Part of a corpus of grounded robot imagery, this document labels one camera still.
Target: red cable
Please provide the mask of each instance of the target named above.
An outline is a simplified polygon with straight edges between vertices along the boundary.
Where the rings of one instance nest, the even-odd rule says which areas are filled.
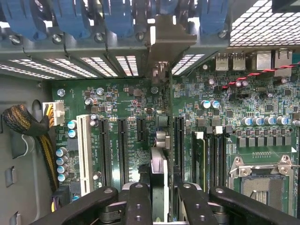
[[[222,89],[226,90],[226,89],[229,88],[230,85],[235,84],[235,82],[241,81],[241,80],[246,80],[246,79],[247,79],[248,77],[250,77],[250,76],[259,76],[259,75],[261,75],[261,74],[263,74],[263,73],[274,72],[274,71],[279,70],[279,69],[293,68],[293,67],[296,67],[296,66],[300,66],[300,62],[298,62],[298,63],[293,63],[293,64],[288,65],[288,66],[281,66],[281,67],[279,67],[279,68],[264,69],[262,72],[250,73],[250,74],[248,74],[247,76],[240,77],[240,78],[236,79],[236,81],[229,82],[226,86],[222,86]]]

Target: gray case side wall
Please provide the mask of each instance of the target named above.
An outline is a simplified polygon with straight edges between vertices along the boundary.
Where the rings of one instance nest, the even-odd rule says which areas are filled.
[[[38,83],[0,75],[0,113],[21,103],[26,104],[29,112],[32,112],[32,103],[35,99],[40,103],[51,101],[51,92],[44,87],[45,83],[42,88],[38,87]],[[43,155],[39,147],[36,147],[25,156],[12,159],[11,131],[4,123],[3,130],[4,132],[0,134],[0,224],[10,225],[12,222],[10,218],[17,213],[21,225],[28,225],[50,213],[51,190]],[[20,136],[13,141],[17,142],[14,147],[25,148]],[[17,181],[6,187],[4,171],[12,166],[16,169]]]

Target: white pci slot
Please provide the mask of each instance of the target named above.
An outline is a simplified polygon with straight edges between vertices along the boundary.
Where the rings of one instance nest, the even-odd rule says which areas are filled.
[[[81,196],[93,191],[93,170],[92,152],[90,137],[90,117],[80,115],[77,119],[78,149],[79,149],[79,169]]]

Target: motherboard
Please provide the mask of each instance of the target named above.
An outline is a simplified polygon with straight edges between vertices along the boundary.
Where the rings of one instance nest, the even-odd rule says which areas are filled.
[[[54,81],[66,120],[55,127],[60,184],[76,200],[139,181],[159,121],[174,128],[172,154],[183,181],[206,192],[227,186],[296,216],[299,173],[287,165],[299,164],[300,72],[293,68],[286,82],[270,72],[230,83],[248,73],[217,71],[211,60],[173,77],[169,89],[146,78]],[[171,119],[164,116],[169,94]]]

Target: power connector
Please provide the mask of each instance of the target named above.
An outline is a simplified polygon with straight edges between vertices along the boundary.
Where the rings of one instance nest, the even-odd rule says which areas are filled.
[[[45,108],[52,104],[54,114],[54,126],[65,123],[65,106],[63,102],[43,102],[43,112]]]

